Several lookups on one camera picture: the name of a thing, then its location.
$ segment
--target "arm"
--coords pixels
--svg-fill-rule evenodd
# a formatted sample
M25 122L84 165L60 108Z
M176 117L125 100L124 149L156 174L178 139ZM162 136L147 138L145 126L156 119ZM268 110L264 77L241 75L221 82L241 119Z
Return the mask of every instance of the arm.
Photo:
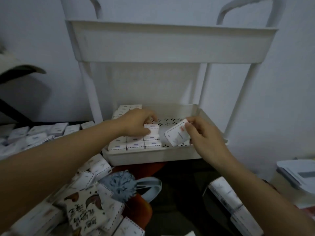
M192 124L185 127L199 155L227 180L265 235L315 235L313 219L238 162L217 127L200 117L187 120Z
M138 108L116 120L69 134L54 141L18 153L0 162L0 234L67 183L79 167L120 136L144 136L150 133L143 123L156 116Z

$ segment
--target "person's right hand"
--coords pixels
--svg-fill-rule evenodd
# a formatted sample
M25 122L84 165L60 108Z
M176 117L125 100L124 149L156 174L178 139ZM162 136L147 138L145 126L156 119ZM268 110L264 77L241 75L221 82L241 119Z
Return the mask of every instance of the person's right hand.
M216 126L199 116L186 119L189 122L185 124L186 131L190 135L196 151L206 162L215 166L221 160L231 156L221 132Z

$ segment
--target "perforated tray bottom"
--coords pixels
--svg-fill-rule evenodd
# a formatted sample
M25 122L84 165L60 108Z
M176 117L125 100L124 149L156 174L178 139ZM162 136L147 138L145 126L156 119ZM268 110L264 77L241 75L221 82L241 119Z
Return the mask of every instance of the perforated tray bottom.
M166 139L166 137L164 136L164 133L170 129L171 127L175 126L177 123L179 123L180 121L182 121L182 118L166 118L166 119L159 119L158 120L158 124L160 127L159 130L159 134L160 134L160 139L162 142L162 147L172 147L172 145L169 143L169 141ZM189 146L188 144L181 144L179 145L180 147L185 147L185 146Z

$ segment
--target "person's right arm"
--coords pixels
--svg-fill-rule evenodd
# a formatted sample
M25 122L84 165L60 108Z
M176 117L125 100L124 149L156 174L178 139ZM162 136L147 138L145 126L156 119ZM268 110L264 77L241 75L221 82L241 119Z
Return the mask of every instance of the person's right arm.
M238 162L217 127L201 117L187 120L196 151L227 180L265 235L315 235L313 219Z

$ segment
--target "upper tray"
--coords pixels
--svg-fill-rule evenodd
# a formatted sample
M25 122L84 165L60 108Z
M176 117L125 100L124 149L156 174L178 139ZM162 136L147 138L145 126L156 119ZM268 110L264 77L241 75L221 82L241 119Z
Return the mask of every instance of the upper tray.
M84 62L261 63L277 29L67 20Z

